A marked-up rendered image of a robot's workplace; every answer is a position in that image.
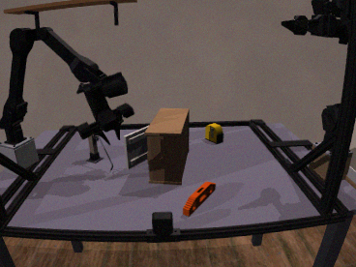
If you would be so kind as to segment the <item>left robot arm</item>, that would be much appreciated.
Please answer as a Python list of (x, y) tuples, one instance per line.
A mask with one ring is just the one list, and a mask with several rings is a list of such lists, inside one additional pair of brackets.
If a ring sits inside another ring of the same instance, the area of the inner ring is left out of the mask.
[[(0, 129), (5, 130), (6, 133), (7, 140), (4, 141), (6, 144), (17, 145), (27, 139), (23, 136), (19, 124), (23, 122), (28, 105), (28, 102), (23, 100), (22, 94), (27, 56), (34, 41), (38, 40), (42, 40), (69, 65), (77, 80), (82, 82), (76, 93), (83, 92), (89, 105), (99, 104), (105, 100), (105, 97), (113, 98), (128, 94), (128, 84), (121, 72), (106, 77), (107, 75), (99, 69), (95, 62), (78, 54), (50, 27), (16, 28), (10, 34), (13, 60), (9, 97), (4, 105), (3, 116), (0, 120)], [(84, 84), (83, 82), (91, 83)], [(103, 111), (95, 111), (95, 119), (105, 132), (109, 132), (118, 127), (122, 114), (119, 108), (111, 110), (106, 105)]]

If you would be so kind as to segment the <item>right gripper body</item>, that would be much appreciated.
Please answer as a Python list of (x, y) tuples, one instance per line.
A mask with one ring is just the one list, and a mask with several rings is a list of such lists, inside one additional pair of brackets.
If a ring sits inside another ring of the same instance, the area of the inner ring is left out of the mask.
[[(325, 17), (326, 17), (326, 20), (324, 20), (324, 35), (322, 37), (332, 38), (332, 36), (335, 36), (338, 31), (337, 19), (334, 15), (325, 15)], [(329, 18), (329, 22), (328, 22), (328, 18)], [(308, 19), (306, 18), (305, 15), (301, 15), (300, 20), (308, 20)], [(337, 24), (337, 26), (336, 26), (336, 24)], [(306, 34), (307, 34), (307, 31), (300, 28), (300, 35), (305, 36)]]

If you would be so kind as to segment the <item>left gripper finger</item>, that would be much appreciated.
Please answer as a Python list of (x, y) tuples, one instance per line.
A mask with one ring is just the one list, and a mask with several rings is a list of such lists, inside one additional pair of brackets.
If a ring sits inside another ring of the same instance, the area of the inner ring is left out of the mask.
[(122, 119), (121, 121), (118, 122), (118, 127), (114, 128), (114, 131), (115, 131), (118, 139), (120, 139), (120, 126), (123, 122), (124, 122), (124, 120)]
[[(100, 128), (100, 129), (101, 129), (101, 128)], [(102, 138), (108, 143), (108, 145), (110, 145), (110, 143), (109, 143), (108, 139), (106, 138), (106, 136), (105, 136), (104, 132), (102, 131), (102, 129), (101, 129), (100, 132), (98, 132), (98, 133), (93, 133), (93, 134), (94, 134), (94, 135), (99, 135), (100, 137), (102, 137)]]

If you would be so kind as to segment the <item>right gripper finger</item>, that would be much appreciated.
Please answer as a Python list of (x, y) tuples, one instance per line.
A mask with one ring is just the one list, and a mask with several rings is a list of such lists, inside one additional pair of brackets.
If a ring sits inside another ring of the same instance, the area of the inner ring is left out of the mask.
[(315, 36), (324, 35), (325, 15), (317, 15), (314, 19), (296, 21), (296, 25), (311, 32)]
[(299, 21), (300, 15), (296, 15), (293, 20), (282, 21), (282, 26), (293, 32), (295, 35), (300, 35), (300, 27), (295, 25)]

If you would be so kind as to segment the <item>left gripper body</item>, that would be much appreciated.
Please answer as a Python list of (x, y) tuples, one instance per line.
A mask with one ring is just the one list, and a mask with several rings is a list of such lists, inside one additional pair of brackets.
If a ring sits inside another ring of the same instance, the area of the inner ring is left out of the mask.
[[(92, 113), (93, 113), (93, 115), (94, 115), (94, 118), (95, 118), (95, 113), (94, 113), (94, 112), (95, 112), (96, 110), (99, 110), (99, 112), (103, 111), (103, 110), (104, 110), (104, 107), (105, 107), (106, 105), (108, 106), (108, 103), (107, 103), (107, 100), (106, 100), (106, 99), (105, 99), (104, 101), (102, 101), (101, 103), (99, 103), (99, 104), (89, 105), (90, 108), (91, 108), (91, 111), (92, 111)], [(128, 104), (122, 104), (122, 105), (120, 105), (120, 106), (117, 106), (117, 108), (120, 109), (121, 114), (122, 114), (123, 117), (125, 117), (125, 118), (131, 117), (131, 116), (134, 115), (134, 110), (133, 110), (133, 108), (132, 108), (131, 106), (129, 106)], [(93, 109), (94, 109), (94, 111), (93, 111)], [(90, 127), (91, 127), (91, 128), (90, 128)], [(92, 135), (92, 132), (93, 132), (94, 134), (96, 134), (96, 133), (98, 133), (98, 132), (101, 131), (100, 126), (97, 124), (97, 121), (94, 122), (94, 123), (92, 123), (92, 124), (90, 124), (90, 125), (88, 125), (88, 123), (85, 122), (85, 123), (83, 123), (83, 124), (77, 126), (77, 130), (78, 130), (78, 132), (79, 132), (79, 134), (80, 134), (80, 136), (81, 136), (82, 139), (85, 139), (85, 138), (91, 136), (91, 135)]]

